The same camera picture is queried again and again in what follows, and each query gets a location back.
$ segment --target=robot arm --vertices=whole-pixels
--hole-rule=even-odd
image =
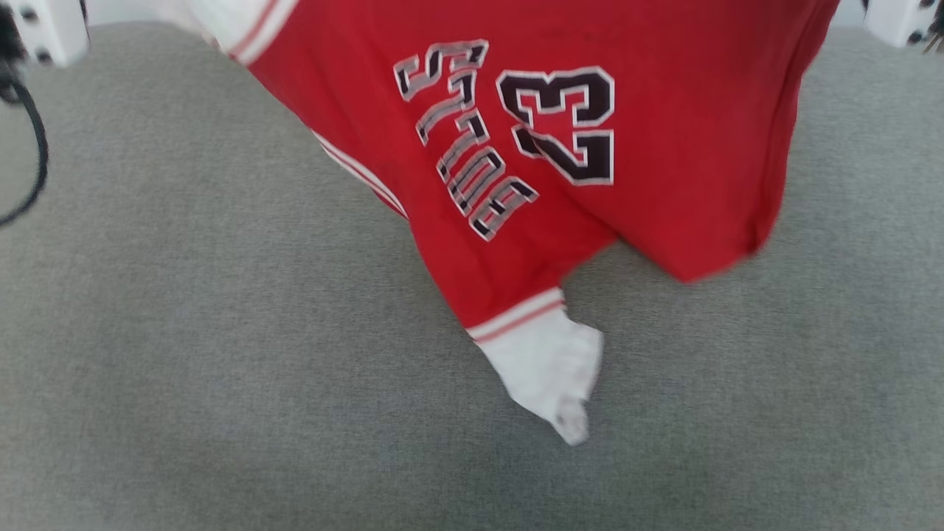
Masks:
[[[944,0],[862,0],[869,33],[895,47],[927,42],[925,51],[944,34]]]
[[[0,0],[0,100],[26,110],[39,149],[33,189],[12,212],[0,213],[0,228],[32,208],[45,186],[48,171],[45,128],[23,82],[23,69],[33,63],[65,68],[79,62],[89,51],[90,23],[94,26],[96,22],[160,21],[202,33],[187,7],[189,1]]]

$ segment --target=red jersey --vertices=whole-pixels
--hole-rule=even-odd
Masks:
[[[760,248],[838,0],[192,2],[487,345],[617,238],[685,282]]]

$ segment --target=gray upholstery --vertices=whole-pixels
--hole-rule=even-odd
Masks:
[[[572,449],[251,76],[94,44],[33,74],[51,181],[0,231],[0,529],[944,530],[944,60],[834,30],[760,256],[568,281],[607,341]],[[7,206],[34,151],[0,113]]]

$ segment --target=striped trim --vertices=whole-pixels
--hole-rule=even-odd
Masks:
[[[298,0],[269,0],[256,24],[229,51],[229,56],[246,65],[258,59],[276,39],[297,4]]]
[[[262,55],[298,0],[186,0],[224,53],[243,65]]]
[[[318,133],[314,133],[314,136],[317,137],[318,142],[321,143],[321,147],[325,149],[325,153],[328,153],[328,156],[331,157],[336,163],[340,164],[345,170],[351,173],[354,177],[362,180],[381,198],[383,198],[387,203],[390,204],[397,212],[410,219],[407,216],[407,211],[403,208],[403,205],[400,203],[400,200],[396,198],[393,192],[390,191],[390,188],[387,188],[387,185],[383,183],[380,178],[374,175],[366,166],[357,162],[353,157],[344,153],[344,151],[338,149],[331,142],[328,142],[325,137],[321,136]]]
[[[511,310],[486,323],[469,328],[466,331],[476,343],[485,343],[510,332],[535,317],[542,316],[562,306],[564,306],[564,292],[555,287],[519,303]]]

